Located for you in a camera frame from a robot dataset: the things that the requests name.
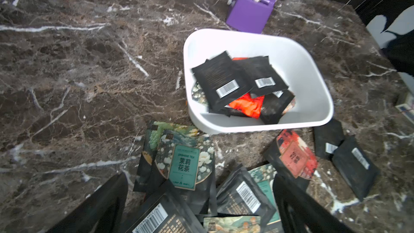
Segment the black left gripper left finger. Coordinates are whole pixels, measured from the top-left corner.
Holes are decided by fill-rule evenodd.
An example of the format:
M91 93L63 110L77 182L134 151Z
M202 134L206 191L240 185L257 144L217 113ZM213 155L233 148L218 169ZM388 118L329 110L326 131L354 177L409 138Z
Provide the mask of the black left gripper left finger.
M117 233L128 193L125 173L111 177L49 233Z

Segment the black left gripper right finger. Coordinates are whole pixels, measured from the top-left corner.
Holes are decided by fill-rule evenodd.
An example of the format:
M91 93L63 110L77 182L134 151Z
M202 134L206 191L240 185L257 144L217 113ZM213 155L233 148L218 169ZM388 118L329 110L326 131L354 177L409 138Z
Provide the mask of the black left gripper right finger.
M273 194L286 233L351 233L293 181L276 174Z

